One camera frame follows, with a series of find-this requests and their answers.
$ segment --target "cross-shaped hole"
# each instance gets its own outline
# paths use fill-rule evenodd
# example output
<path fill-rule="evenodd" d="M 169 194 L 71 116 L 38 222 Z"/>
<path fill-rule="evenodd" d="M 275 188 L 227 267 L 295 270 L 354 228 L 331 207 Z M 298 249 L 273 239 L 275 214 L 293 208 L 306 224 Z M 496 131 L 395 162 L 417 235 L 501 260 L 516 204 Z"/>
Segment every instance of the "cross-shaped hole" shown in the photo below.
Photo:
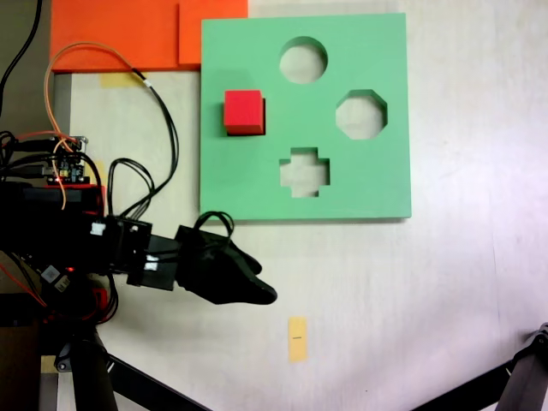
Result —
<path fill-rule="evenodd" d="M 280 160 L 282 187 L 291 187 L 291 197 L 318 197 L 321 186 L 329 186 L 329 159 L 318 158 L 317 148 L 292 148 L 291 159 Z"/>

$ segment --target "orange foam block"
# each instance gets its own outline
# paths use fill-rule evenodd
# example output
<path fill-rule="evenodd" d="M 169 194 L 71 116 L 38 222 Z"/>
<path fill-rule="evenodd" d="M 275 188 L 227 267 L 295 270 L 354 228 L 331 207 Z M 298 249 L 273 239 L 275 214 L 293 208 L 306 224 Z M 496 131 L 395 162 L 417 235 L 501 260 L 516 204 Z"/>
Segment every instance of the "orange foam block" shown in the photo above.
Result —
<path fill-rule="evenodd" d="M 247 17 L 247 0 L 51 0 L 53 57 L 78 41 L 104 43 L 141 71 L 200 69 L 201 21 Z M 69 51 L 55 72 L 116 72 L 127 67 L 107 51 Z"/>
<path fill-rule="evenodd" d="M 202 21 L 206 19 L 245 19 L 247 0 L 181 0 L 179 65 L 199 70 L 201 65 Z"/>
<path fill-rule="evenodd" d="M 265 134 L 265 101 L 260 90 L 224 92 L 224 127 L 229 135 Z"/>

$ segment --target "green shape sorter board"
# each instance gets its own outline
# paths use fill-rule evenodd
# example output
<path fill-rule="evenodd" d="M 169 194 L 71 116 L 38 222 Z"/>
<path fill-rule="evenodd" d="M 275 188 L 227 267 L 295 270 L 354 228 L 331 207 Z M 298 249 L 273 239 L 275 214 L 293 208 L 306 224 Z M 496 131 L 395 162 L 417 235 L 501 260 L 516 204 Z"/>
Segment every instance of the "green shape sorter board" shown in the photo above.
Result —
<path fill-rule="evenodd" d="M 203 21 L 200 209 L 236 219 L 411 217 L 405 15 L 339 15 Z M 280 69 L 299 39 L 325 49 L 315 82 L 297 84 Z M 226 90 L 260 90 L 265 135 L 229 136 Z M 386 109 L 385 127 L 351 140 L 336 125 L 337 106 L 370 95 Z M 316 150 L 329 161 L 329 185 L 293 198 L 280 164 Z"/>

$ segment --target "orange wire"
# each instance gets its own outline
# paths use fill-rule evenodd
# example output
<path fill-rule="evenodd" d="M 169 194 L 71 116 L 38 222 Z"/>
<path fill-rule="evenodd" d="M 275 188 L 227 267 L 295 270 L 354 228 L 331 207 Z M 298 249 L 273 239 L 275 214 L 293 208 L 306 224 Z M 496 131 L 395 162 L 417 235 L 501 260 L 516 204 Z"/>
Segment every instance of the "orange wire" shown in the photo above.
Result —
<path fill-rule="evenodd" d="M 40 297 L 38 297 L 37 295 L 35 295 L 25 284 L 21 283 L 17 278 L 13 277 L 9 271 L 6 269 L 6 267 L 4 267 L 2 264 L 0 264 L 0 270 L 3 271 L 3 273 L 8 276 L 11 281 L 13 281 L 14 283 L 16 283 L 19 287 L 21 287 L 22 289 L 24 289 L 28 294 L 30 294 L 34 300 L 36 300 L 38 302 L 38 304 L 42 307 L 47 307 L 47 305 L 45 304 L 45 302 L 42 301 L 42 299 Z"/>
<path fill-rule="evenodd" d="M 75 143 L 77 141 L 74 137 L 71 137 L 67 134 L 63 134 L 61 132 L 54 131 L 54 130 L 51 130 L 51 131 L 49 131 L 49 130 L 48 131 L 34 131 L 32 133 L 19 134 L 15 138 L 18 139 L 18 140 L 26 140 L 29 137 L 35 137 L 37 135 L 55 135 L 56 137 L 63 137 L 66 140 L 70 140 L 73 143 Z"/>
<path fill-rule="evenodd" d="M 60 51 L 57 52 L 57 54 L 51 59 L 50 61 L 50 64 L 48 65 L 48 68 L 46 69 L 45 71 L 45 78 L 44 78 L 44 101 L 45 101 L 45 110 L 47 111 L 48 113 L 48 117 L 50 118 L 50 123 L 51 123 L 51 126 L 53 127 L 53 129 L 56 131 L 56 133 L 59 134 L 60 136 L 60 140 L 59 140 L 59 143 L 63 143 L 65 148 L 68 149 L 70 152 L 72 152 L 72 150 L 70 150 L 69 146 L 67 145 L 67 143 L 65 142 L 65 137 L 64 135 L 66 134 L 63 134 L 61 132 L 61 128 L 59 127 L 59 124 L 57 123 L 57 120 L 53 114 L 53 109 L 51 108 L 51 101 L 50 101 L 50 78 L 51 78 L 51 69 L 53 68 L 53 65 L 55 64 L 55 62 L 59 59 L 60 56 L 62 56 L 65 52 L 67 51 L 70 51 L 70 50 L 73 50 L 75 48 L 78 48 L 78 47 L 82 47 L 82 46 L 91 46 L 91 47 L 96 47 L 100 50 L 106 50 L 112 54 L 114 54 L 115 56 L 117 56 L 118 58 L 120 58 L 120 60 L 122 60 L 124 63 L 126 63 L 126 65 L 130 68 L 130 69 L 133 69 L 134 66 L 129 62 L 129 60 L 124 57 L 122 54 L 120 54 L 116 49 L 113 49 L 112 47 L 108 46 L 108 45 L 104 45 L 103 43 L 97 43 L 97 42 L 94 42 L 94 41 L 79 41 L 79 42 L 76 42 L 76 43 L 72 43 L 70 45 L 67 45 L 65 47 L 63 47 Z M 65 209 L 65 206 L 67 205 L 67 195 L 65 193 L 65 189 L 64 189 L 64 186 L 63 186 L 63 183 L 61 182 L 61 179 L 59 178 L 58 176 L 58 173 L 57 173 L 57 167 L 55 166 L 55 161 L 53 162 L 53 170 L 55 171 L 56 173 L 56 178 L 58 180 L 58 183 L 59 183 L 59 188 L 61 189 L 61 192 L 63 193 L 63 207 L 61 208 L 61 210 L 64 210 Z"/>
<path fill-rule="evenodd" d="M 55 148 L 53 149 L 53 153 L 55 154 L 57 152 L 57 149 L 59 146 L 64 142 L 64 140 L 59 140 Z M 63 194 L 63 206 L 61 207 L 61 210 L 64 210 L 67 206 L 67 192 L 65 191 L 65 187 L 63 186 L 63 182 L 61 181 L 61 177 L 59 176 L 59 171 L 57 171 L 57 161 L 51 160 L 51 165 L 53 166 L 53 172 L 55 174 L 55 180 L 59 183 L 59 188 L 61 189 L 61 193 Z"/>
<path fill-rule="evenodd" d="M 50 102 L 50 78 L 51 78 L 51 69 L 53 68 L 53 65 L 55 62 L 59 59 L 60 56 L 62 56 L 65 52 L 82 47 L 82 46 L 91 46 L 96 47 L 98 49 L 102 49 L 105 51 L 108 51 L 118 58 L 122 60 L 126 65 L 133 69 L 134 66 L 129 62 L 129 60 L 124 57 L 122 54 L 120 54 L 116 49 L 113 49 L 112 47 L 108 45 L 104 45 L 103 43 L 97 43 L 94 41 L 79 41 L 76 43 L 72 43 L 70 45 L 67 45 L 63 47 L 60 51 L 57 52 L 57 54 L 51 59 L 50 64 L 48 65 L 47 70 L 45 71 L 45 78 L 44 78 L 44 100 L 45 100 L 45 110 L 48 113 L 48 117 L 50 118 L 51 126 L 57 131 L 61 132 L 61 128 L 59 127 L 59 124 L 57 123 L 57 120 L 55 119 L 55 116 L 53 115 L 53 109 L 51 108 L 51 102 Z"/>

